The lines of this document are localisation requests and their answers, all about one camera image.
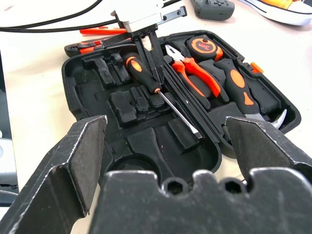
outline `table surface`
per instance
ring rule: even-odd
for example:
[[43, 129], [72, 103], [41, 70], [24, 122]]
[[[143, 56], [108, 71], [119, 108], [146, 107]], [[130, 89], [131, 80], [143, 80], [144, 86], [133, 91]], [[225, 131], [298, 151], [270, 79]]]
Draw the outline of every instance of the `table surface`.
[[[39, 22], [78, 12], [93, 3], [75, 0], [13, 0], [0, 3], [2, 26]], [[44, 26], [78, 26], [110, 20], [113, 2], [71, 20]], [[312, 104], [312, 25], [295, 27], [271, 21], [234, 0], [235, 11], [226, 21], [195, 16], [190, 0], [163, 10], [186, 6], [188, 16], [159, 26], [158, 36], [192, 30], [209, 30], [239, 51], [246, 62], [256, 62], [264, 75], [299, 109], [301, 124], [286, 136], [312, 156], [310, 122]], [[78, 31], [48, 34], [0, 33], [19, 188], [22, 189], [44, 155], [67, 133], [75, 118], [68, 110], [61, 66], [68, 59], [64, 46], [86, 40]], [[235, 159], [223, 156], [216, 177], [240, 177]]]

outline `orange tape measure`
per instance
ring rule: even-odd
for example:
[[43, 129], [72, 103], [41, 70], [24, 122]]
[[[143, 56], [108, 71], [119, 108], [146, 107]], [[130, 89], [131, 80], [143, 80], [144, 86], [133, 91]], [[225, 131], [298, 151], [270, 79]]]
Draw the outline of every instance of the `orange tape measure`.
[[223, 56], [222, 49], [206, 35], [191, 38], [187, 47], [197, 62], [209, 59], [218, 61]]

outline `black handle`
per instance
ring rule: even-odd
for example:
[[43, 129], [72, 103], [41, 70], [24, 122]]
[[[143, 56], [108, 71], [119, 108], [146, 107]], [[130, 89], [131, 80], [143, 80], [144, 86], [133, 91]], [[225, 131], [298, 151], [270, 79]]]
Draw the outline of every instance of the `black handle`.
[[225, 92], [224, 88], [220, 84], [219, 86], [220, 86], [220, 93], [217, 96], [217, 99], [223, 103], [228, 103], [230, 101], [228, 94]]
[[124, 56], [127, 69], [142, 84], [145, 84], [151, 93], [157, 93], [161, 86], [153, 78], [152, 73], [140, 61], [137, 54], [128, 54]]
[[260, 113], [258, 103], [251, 96], [248, 84], [235, 68], [232, 59], [223, 59], [214, 65], [224, 71], [226, 76], [225, 90], [231, 101], [236, 102], [239, 110], [244, 115]]
[[205, 110], [210, 109], [210, 102], [205, 96], [200, 95], [185, 79], [182, 73], [178, 72], [179, 77], [183, 81], [186, 88], [197, 98], [200, 104], [205, 108]]

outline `scratched metal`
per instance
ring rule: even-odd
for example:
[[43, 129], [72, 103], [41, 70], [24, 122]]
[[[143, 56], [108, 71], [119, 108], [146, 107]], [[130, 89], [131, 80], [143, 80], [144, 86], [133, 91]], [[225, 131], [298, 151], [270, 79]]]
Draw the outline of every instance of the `scratched metal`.
[[43, 158], [0, 222], [0, 234], [69, 234], [90, 210], [106, 116], [80, 120]]
[[312, 186], [289, 168], [252, 169], [245, 186], [193, 174], [172, 195], [145, 171], [108, 172], [89, 234], [311, 234]]
[[312, 158], [296, 147], [270, 123], [228, 117], [229, 129], [239, 168], [246, 178], [255, 167], [289, 167], [312, 182]]

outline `orange pliers handle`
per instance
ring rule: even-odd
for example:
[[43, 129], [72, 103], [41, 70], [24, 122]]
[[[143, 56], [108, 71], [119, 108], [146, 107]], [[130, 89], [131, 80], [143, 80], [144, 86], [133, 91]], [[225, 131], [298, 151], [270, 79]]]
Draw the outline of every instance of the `orange pliers handle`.
[[206, 109], [210, 109], [210, 102], [206, 99], [205, 95], [191, 82], [186, 75], [185, 66], [182, 61], [175, 61], [172, 68], [179, 75], [186, 88], [197, 98], [201, 105]]
[[206, 70], [202, 69], [194, 60], [194, 58], [185, 58], [183, 61], [185, 71], [197, 76], [211, 89], [213, 95], [222, 102], [229, 102], [229, 96], [221, 87], [219, 82]]
[[127, 30], [123, 28], [111, 28], [111, 27], [106, 27], [106, 26], [80, 30], [81, 34], [93, 34], [93, 35], [116, 35], [116, 34], [121, 34], [125, 32], [127, 32]]

